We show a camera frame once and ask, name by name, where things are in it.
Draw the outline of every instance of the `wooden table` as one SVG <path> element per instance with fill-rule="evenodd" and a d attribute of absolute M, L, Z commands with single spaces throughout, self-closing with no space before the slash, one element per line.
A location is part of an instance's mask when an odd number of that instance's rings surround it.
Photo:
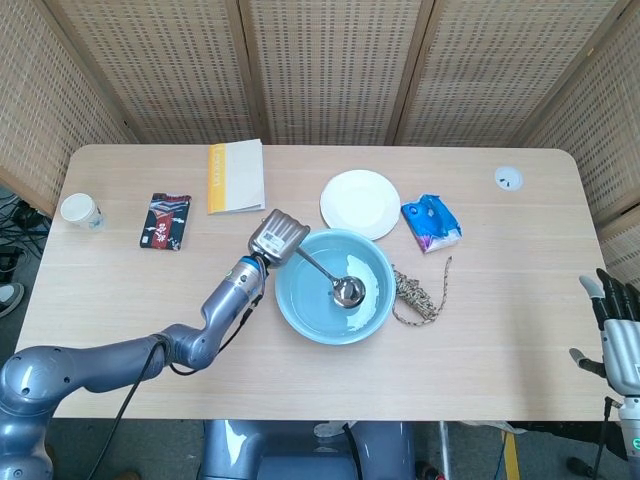
<path fill-rule="evenodd" d="M 268 211 L 323 228 L 318 201 L 337 173 L 368 168 L 403 202 L 440 194 L 462 242 L 423 255 L 405 221 L 378 241 L 396 267 L 439 301 L 453 255 L 449 297 L 433 325 L 390 317 L 360 343 L 331 347 L 297 334 L 266 298 L 206 371 L 170 370 L 144 383 L 138 418 L 599 420 L 606 383 L 579 370 L 576 346 L 595 358 L 600 340 L 578 283 L 602 257 L 574 160 L 559 150 L 265 146 Z M 524 187 L 506 192 L 494 171 L 514 165 Z M 18 348 L 91 347 L 202 325 L 204 299 L 247 252 L 267 212 L 206 214 L 207 146 L 87 146 L 71 159 L 65 198 L 87 192 L 107 218 L 84 231 L 59 213 Z M 180 252 L 138 246 L 153 192 L 193 196 Z M 59 416 L 113 417 L 126 390 L 78 391 Z"/>

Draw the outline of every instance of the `book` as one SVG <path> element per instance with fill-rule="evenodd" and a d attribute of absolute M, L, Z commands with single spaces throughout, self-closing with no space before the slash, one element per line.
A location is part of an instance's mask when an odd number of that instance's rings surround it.
<path fill-rule="evenodd" d="M 210 145 L 209 214 L 251 212 L 264 208 L 262 142 L 257 139 Z"/>
<path fill-rule="evenodd" d="M 144 222 L 140 246 L 180 250 L 191 196 L 154 193 Z"/>

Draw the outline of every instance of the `yellow book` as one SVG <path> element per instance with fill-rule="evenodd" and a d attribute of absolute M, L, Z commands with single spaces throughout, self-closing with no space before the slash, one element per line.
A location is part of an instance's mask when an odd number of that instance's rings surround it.
<path fill-rule="evenodd" d="M 264 210 L 262 142 L 210 145 L 207 191 L 210 214 Z"/>

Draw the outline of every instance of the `woven partition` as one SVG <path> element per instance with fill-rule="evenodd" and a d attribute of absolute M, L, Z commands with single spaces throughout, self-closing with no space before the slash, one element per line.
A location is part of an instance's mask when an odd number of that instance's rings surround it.
<path fill-rule="evenodd" d="M 0 179 L 48 214 L 71 154 L 127 133 L 34 4 L 0 1 Z"/>
<path fill-rule="evenodd" d="M 614 4 L 446 0 L 397 143 L 506 146 Z"/>
<path fill-rule="evenodd" d="M 142 141 L 255 137 L 223 0 L 47 1 L 102 70 Z"/>
<path fill-rule="evenodd" d="M 640 9 L 559 97 L 527 146 L 573 155 L 596 221 L 640 201 Z"/>
<path fill-rule="evenodd" d="M 247 0 L 274 143 L 383 144 L 419 0 Z"/>
<path fill-rule="evenodd" d="M 600 248 L 609 273 L 640 289 L 640 207 L 602 229 Z"/>

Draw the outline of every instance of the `white cup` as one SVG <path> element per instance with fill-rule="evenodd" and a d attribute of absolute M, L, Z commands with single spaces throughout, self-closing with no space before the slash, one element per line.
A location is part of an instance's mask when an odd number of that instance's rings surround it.
<path fill-rule="evenodd" d="M 100 208 L 86 193 L 74 193 L 65 198 L 60 214 L 66 221 L 89 230 L 97 230 L 104 224 Z"/>

